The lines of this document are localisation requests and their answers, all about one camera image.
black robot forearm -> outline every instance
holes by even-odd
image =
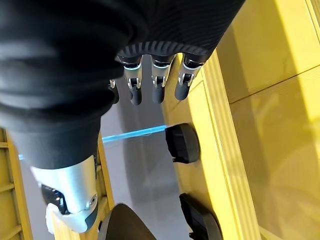
[[[0,2],[0,125],[32,166],[63,168],[95,152],[109,79],[123,74],[114,59],[146,37],[155,2]]]

yellow wooden board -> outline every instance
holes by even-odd
[[[32,240],[18,154],[0,129],[0,239]]]
[[[320,239],[320,67],[231,105],[260,227]]]
[[[186,100],[174,100],[176,87],[175,77],[170,78],[166,86],[163,103],[165,123],[169,126],[190,123],[194,126],[200,143],[200,161],[192,164],[175,164],[180,191],[188,193],[217,215],[225,240],[260,239],[259,227],[249,191],[246,173],[237,143],[231,150],[236,154],[226,154],[225,144],[230,138],[237,142],[233,127],[229,103],[223,86],[220,68],[217,71],[208,69],[210,65],[219,65],[214,54],[197,76],[196,83],[190,90]],[[172,68],[170,77],[176,76]],[[215,95],[207,82],[221,82],[222,96]],[[220,109],[227,108],[230,125],[225,125],[216,118]],[[221,131],[228,132],[228,139],[220,139]]]
[[[244,3],[217,47],[230,103],[320,65],[319,23],[307,2]]]

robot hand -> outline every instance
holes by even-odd
[[[0,1],[0,126],[70,228],[85,232],[97,216],[94,155],[101,116],[118,101],[114,79],[125,73],[138,105],[141,58],[152,55],[161,103],[173,58],[184,53],[175,96],[185,99],[243,2]]]

gray floor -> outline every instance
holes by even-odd
[[[120,101],[101,119],[103,136],[164,124],[161,106],[152,102],[149,65],[144,63],[143,100],[139,106],[130,103],[125,80],[117,80]],[[158,240],[189,239],[164,133],[105,143],[104,148],[115,202],[130,206]],[[21,170],[33,238],[53,240],[47,231],[46,206],[38,185],[23,161]]]

yellow frame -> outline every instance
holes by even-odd
[[[5,235],[0,235],[1,240],[10,240],[16,237],[19,233],[23,234],[24,240],[32,240],[32,230],[29,220],[29,213],[26,203],[26,196],[24,190],[23,179],[21,175],[21,167],[18,158],[18,153],[10,140],[9,135],[5,130],[2,131],[5,136],[2,136],[6,139],[5,142],[0,142],[1,149],[7,149],[8,159],[0,159],[0,161],[7,161],[9,164],[9,175],[12,177],[12,182],[6,184],[5,186],[0,186],[0,194],[6,193],[9,191],[15,191],[15,197],[12,196],[12,201],[15,203],[16,211],[12,212],[13,216],[17,216],[17,225],[10,229]]]

